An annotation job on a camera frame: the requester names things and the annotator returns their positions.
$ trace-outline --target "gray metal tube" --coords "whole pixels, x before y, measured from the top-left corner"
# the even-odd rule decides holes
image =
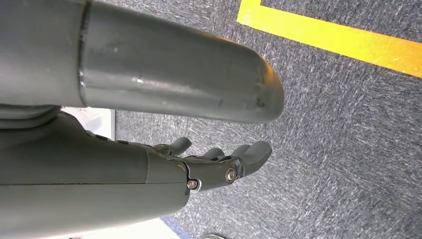
[[[250,123],[283,109],[268,63],[236,43],[84,0],[0,0],[0,104]]]
[[[254,51],[94,2],[82,58],[87,105],[241,122],[283,109],[277,74]]]

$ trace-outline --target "metal cylinder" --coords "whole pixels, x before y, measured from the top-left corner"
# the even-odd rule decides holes
[[[231,41],[100,2],[84,40],[91,107],[241,122],[268,122],[283,109],[277,74]]]

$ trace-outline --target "screw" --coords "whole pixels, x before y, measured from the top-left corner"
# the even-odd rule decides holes
[[[234,171],[234,169],[232,169],[232,168],[229,168],[227,170],[227,172],[225,173],[226,182],[232,183],[232,182],[234,182],[235,178],[236,178],[236,171]]]
[[[187,185],[187,187],[188,187],[189,189],[195,189],[195,188],[197,188],[197,186],[198,186],[198,183],[197,183],[197,181],[196,181],[196,180],[189,180],[189,181],[188,181],[188,185]]]

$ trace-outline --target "yellow line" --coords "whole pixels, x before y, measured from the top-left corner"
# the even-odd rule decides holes
[[[343,26],[242,0],[241,24],[422,78],[422,43]]]

